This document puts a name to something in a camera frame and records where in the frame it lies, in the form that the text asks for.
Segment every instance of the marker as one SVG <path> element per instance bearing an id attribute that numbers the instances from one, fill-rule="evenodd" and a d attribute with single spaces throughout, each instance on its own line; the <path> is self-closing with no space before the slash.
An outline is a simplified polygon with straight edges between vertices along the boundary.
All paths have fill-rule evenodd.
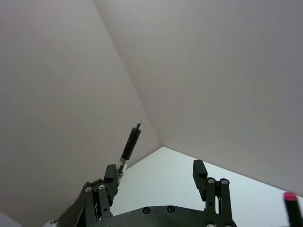
<path id="1" fill-rule="evenodd" d="M 296 194 L 293 192 L 285 192 L 284 202 L 290 227 L 303 227 L 302 215 Z"/>

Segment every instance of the pink marker cap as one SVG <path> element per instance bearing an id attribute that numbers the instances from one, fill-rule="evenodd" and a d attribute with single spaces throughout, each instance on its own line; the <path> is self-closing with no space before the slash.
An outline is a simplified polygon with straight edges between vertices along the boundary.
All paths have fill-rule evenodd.
<path id="1" fill-rule="evenodd" d="M 297 195 L 293 192 L 285 192 L 284 193 L 284 200 L 297 201 Z"/>

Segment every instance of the black pen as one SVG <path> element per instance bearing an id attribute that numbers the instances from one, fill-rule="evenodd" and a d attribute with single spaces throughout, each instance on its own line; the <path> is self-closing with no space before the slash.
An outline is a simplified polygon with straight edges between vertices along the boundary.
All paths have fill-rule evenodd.
<path id="1" fill-rule="evenodd" d="M 134 147 L 137 143 L 137 140 L 139 139 L 140 133 L 141 133 L 141 122 L 138 122 L 136 127 L 132 128 L 131 134 L 128 137 L 127 143 L 125 145 L 123 154 L 120 158 L 120 163 L 118 165 L 117 168 L 117 172 L 118 172 L 118 185 L 121 182 L 121 179 L 123 177 L 123 174 L 126 170 L 127 167 L 127 162 L 130 159 L 132 152 L 134 150 Z"/>

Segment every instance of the gray wall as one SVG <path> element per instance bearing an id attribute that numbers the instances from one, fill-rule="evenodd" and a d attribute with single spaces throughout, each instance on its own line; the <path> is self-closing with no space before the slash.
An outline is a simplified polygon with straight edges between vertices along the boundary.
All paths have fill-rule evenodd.
<path id="1" fill-rule="evenodd" d="M 24 227 L 56 219 L 116 163 L 161 146 L 92 1 L 0 2 L 0 211 Z"/>
<path id="2" fill-rule="evenodd" d="M 303 195 L 303 1 L 95 3 L 165 146 Z"/>

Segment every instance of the pen tip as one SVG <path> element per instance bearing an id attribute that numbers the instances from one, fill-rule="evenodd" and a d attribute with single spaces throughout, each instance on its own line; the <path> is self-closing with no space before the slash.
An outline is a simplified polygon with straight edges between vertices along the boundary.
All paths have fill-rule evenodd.
<path id="1" fill-rule="evenodd" d="M 136 125 L 136 129 L 139 130 L 141 128 L 141 121 L 139 121 Z"/>

